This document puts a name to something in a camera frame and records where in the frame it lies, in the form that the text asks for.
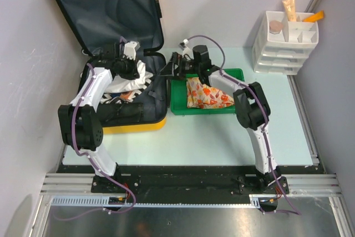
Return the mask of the white cloth garment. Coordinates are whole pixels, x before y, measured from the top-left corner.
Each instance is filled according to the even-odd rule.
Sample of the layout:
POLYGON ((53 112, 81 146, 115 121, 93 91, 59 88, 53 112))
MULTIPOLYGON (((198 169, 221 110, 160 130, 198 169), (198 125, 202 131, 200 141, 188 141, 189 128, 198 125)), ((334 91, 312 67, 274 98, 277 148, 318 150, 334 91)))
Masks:
POLYGON ((132 102, 139 96, 151 84, 153 74, 146 70, 146 64, 141 60, 138 60, 137 68, 139 78, 127 80, 116 76, 105 90, 100 103, 132 102))

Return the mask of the green plastic tray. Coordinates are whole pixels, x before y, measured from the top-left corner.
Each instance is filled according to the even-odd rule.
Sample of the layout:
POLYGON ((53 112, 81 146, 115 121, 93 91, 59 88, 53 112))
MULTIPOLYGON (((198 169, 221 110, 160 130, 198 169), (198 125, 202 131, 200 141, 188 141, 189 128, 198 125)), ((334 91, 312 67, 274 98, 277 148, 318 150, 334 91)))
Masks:
POLYGON ((175 115, 208 115, 208 114, 233 114, 235 107, 222 109, 197 109, 187 108, 186 80, 191 77, 198 77, 196 74, 188 74, 184 80, 171 81, 170 108, 175 115))

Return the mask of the floral cloth pouch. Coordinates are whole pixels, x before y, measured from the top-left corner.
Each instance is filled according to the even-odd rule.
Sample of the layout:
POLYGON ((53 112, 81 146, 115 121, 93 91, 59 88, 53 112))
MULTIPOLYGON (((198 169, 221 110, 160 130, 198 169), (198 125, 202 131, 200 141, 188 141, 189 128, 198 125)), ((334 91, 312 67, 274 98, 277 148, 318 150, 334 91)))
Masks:
POLYGON ((187 108, 222 109, 234 106, 234 100, 225 92, 202 84, 198 77, 186 80, 187 108))

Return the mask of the yellow Pikachu hard-shell suitcase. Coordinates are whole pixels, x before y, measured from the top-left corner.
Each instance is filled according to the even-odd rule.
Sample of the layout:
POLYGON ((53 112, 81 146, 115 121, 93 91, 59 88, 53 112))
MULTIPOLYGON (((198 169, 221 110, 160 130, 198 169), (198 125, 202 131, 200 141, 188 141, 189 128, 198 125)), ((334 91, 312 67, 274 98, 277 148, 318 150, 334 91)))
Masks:
POLYGON ((158 72, 166 65, 160 53, 164 44, 158 0, 56 0, 82 52, 101 53, 110 44, 139 42, 138 59, 153 74, 151 84, 132 102, 143 103, 143 121, 136 125, 103 127, 107 134, 161 129, 166 123, 166 79, 158 72))

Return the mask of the white plastic drawer organizer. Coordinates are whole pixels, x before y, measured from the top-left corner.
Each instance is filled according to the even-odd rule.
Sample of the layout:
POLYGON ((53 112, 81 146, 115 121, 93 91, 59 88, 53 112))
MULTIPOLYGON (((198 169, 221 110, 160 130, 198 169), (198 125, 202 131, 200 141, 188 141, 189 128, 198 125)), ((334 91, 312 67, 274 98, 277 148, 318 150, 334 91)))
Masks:
POLYGON ((252 47, 254 72, 296 75, 318 45, 318 23, 302 21, 311 15, 297 12, 297 21, 290 22, 285 12, 266 11, 252 47), (279 34, 269 32, 272 20, 283 23, 279 34))

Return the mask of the pink round cosmetic jar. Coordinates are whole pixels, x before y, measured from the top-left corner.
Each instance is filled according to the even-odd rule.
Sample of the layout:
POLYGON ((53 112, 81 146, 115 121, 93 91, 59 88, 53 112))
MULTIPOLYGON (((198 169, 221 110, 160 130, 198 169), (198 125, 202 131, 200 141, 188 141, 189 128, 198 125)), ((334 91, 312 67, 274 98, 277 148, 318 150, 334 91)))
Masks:
POLYGON ((279 34, 283 30, 283 23, 277 20, 269 22, 269 32, 271 34, 279 34))

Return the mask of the beige cosmetic tube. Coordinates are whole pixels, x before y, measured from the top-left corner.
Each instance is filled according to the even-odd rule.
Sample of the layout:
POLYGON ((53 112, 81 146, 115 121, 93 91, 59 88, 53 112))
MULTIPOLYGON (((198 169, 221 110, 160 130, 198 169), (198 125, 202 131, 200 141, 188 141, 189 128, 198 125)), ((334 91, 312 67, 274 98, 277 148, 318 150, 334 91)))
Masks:
POLYGON ((295 0, 282 0, 282 4, 284 6, 288 21, 296 22, 297 16, 295 0))

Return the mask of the orange cosmetic tube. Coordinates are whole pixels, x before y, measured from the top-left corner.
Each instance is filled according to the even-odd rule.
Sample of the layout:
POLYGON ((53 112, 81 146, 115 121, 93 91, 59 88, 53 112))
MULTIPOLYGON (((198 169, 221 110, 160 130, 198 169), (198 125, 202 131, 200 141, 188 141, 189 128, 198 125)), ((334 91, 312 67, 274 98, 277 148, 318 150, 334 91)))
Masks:
POLYGON ((302 21, 307 22, 307 23, 315 23, 315 22, 320 21, 322 19, 324 19, 324 11, 319 11, 319 12, 303 19, 302 21))

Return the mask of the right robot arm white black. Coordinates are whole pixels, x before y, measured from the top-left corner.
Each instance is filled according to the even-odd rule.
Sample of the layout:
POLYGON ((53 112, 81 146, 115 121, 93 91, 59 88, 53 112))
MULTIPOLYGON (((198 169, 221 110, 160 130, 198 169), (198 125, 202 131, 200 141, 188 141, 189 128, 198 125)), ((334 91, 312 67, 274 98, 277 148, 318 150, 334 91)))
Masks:
POLYGON ((195 46, 192 53, 193 57, 190 58, 174 52, 159 74, 174 80, 182 79, 187 74, 196 74, 202 84, 233 97, 236 118, 247 130, 255 155, 256 176, 252 185, 262 193, 274 189, 285 195, 282 174, 272 155, 268 134, 271 109, 261 84, 246 84, 213 65, 205 45, 195 46))

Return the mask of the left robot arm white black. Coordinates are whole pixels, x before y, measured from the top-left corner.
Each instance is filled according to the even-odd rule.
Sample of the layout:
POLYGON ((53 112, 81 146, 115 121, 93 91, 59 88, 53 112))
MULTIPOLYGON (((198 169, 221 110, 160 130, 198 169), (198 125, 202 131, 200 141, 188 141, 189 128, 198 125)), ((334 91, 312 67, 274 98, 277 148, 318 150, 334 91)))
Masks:
POLYGON ((127 80, 137 79, 139 42, 110 44, 87 62, 88 73, 77 96, 58 109, 60 131, 64 144, 80 157, 87 157, 96 175, 105 177, 103 185, 114 193, 122 188, 123 180, 116 175, 117 164, 103 145, 103 127, 97 114, 100 100, 119 75, 127 80))

